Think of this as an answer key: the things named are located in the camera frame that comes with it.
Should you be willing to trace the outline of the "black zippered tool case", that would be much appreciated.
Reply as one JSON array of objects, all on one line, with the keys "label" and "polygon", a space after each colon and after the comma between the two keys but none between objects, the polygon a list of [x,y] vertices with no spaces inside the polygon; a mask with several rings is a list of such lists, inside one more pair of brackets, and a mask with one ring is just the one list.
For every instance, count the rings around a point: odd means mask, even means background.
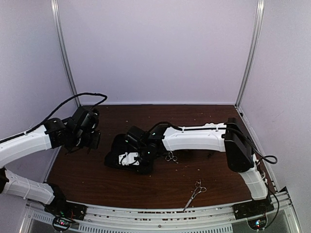
[{"label": "black zippered tool case", "polygon": [[147,165],[143,165],[141,162],[136,161],[134,164],[134,157],[137,155],[132,156],[131,162],[129,165],[121,164],[125,162],[127,155],[130,153],[137,153],[140,155],[139,150],[136,150],[132,146],[130,146],[125,141],[126,134],[118,134],[115,136],[110,152],[105,156],[104,165],[111,168],[128,170],[139,174],[151,174],[153,172],[153,164],[154,162],[151,161]]}]

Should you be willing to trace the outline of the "silver hair scissors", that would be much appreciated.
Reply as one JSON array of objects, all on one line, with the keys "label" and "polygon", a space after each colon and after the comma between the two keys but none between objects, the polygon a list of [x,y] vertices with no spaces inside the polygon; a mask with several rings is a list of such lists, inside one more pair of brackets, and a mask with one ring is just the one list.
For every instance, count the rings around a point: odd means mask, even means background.
[{"label": "silver hair scissors", "polygon": [[200,193],[204,193],[207,191],[207,188],[202,186],[202,181],[201,179],[199,179],[196,183],[195,183],[195,189],[192,192],[191,197],[189,198],[188,202],[186,203],[186,205],[183,208],[183,212],[190,206],[190,204],[192,203],[192,201],[195,199],[195,197],[200,194]]}]

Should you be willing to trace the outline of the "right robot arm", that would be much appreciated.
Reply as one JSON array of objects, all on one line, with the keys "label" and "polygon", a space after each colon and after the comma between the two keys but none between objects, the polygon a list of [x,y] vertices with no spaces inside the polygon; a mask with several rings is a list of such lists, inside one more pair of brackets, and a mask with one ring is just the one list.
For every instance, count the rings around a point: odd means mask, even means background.
[{"label": "right robot arm", "polygon": [[240,174],[250,191],[253,200],[249,210],[257,215],[268,206],[268,187],[264,172],[259,170],[259,152],[249,136],[237,127],[234,118],[225,123],[190,127],[162,121],[147,131],[133,126],[126,133],[125,142],[134,152],[119,156],[119,165],[138,172],[151,167],[157,156],[172,155],[176,150],[224,152],[229,169]]}]

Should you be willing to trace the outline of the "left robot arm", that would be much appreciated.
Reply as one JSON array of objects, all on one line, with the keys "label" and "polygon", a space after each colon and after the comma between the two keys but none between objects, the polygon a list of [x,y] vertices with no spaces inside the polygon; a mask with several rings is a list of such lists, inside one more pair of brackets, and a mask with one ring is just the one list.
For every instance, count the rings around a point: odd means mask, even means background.
[{"label": "left robot arm", "polygon": [[73,116],[61,120],[44,120],[34,130],[5,138],[0,142],[0,192],[20,196],[51,206],[60,216],[70,211],[70,205],[61,189],[54,184],[39,183],[21,177],[5,166],[30,154],[64,147],[68,153],[79,149],[98,148],[101,133],[99,111],[79,107]]}]

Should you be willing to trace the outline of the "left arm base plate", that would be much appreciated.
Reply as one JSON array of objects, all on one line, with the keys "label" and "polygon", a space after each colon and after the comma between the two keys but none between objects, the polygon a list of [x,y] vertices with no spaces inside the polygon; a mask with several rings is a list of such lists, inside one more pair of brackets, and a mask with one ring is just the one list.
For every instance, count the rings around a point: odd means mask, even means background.
[{"label": "left arm base plate", "polygon": [[57,207],[53,204],[44,204],[43,206],[44,211],[52,214],[53,216],[60,216],[70,220],[84,220],[87,210],[85,205],[73,202],[66,202],[62,207]]}]

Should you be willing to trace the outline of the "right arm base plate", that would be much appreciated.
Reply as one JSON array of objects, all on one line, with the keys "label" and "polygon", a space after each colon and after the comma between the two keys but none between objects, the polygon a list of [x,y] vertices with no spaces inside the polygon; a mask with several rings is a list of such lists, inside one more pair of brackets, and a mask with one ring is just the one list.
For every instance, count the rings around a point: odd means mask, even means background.
[{"label": "right arm base plate", "polygon": [[249,201],[234,204],[232,206],[235,219],[249,218],[253,216],[262,215],[264,213],[274,210],[274,205],[265,200]]}]

